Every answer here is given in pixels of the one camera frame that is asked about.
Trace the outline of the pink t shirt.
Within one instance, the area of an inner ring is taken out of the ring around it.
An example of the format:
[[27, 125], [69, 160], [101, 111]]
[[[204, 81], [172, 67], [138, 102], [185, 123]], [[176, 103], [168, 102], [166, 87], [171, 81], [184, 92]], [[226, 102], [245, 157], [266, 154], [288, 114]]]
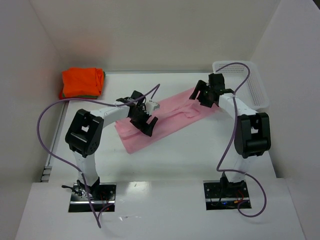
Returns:
[[192, 92], [191, 88], [159, 102], [160, 108], [152, 113], [152, 116], [158, 118], [152, 136], [147, 136], [134, 127], [129, 118], [117, 121], [115, 129], [126, 152], [133, 154], [218, 111], [215, 104], [209, 108], [189, 99]]

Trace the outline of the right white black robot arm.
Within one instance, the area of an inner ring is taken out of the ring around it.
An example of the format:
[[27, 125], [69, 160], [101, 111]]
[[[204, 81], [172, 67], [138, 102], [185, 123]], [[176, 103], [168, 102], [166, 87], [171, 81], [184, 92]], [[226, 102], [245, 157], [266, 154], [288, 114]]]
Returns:
[[[236, 96], [236, 92], [226, 88], [221, 73], [208, 75], [208, 82], [199, 80], [189, 97], [198, 100], [201, 106], [217, 106], [234, 120], [232, 134], [218, 162], [216, 170], [221, 172], [220, 193], [223, 197], [233, 195], [244, 186], [245, 176], [253, 158], [262, 156], [271, 148], [270, 118], [267, 113], [258, 113]], [[231, 169], [221, 165], [231, 146], [234, 146], [239, 161]]]

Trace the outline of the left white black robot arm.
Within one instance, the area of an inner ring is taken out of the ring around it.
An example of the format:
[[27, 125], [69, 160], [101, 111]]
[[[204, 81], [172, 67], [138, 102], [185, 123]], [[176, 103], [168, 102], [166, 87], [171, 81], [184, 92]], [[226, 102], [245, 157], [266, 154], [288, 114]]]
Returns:
[[114, 106], [98, 110], [79, 109], [66, 133], [65, 142], [72, 151], [78, 172], [77, 186], [91, 199], [100, 195], [100, 177], [96, 169], [95, 152], [97, 151], [103, 129], [117, 121], [129, 118], [129, 122], [144, 135], [151, 137], [158, 118], [152, 113], [160, 104], [149, 100], [138, 91], [131, 96], [118, 98]]

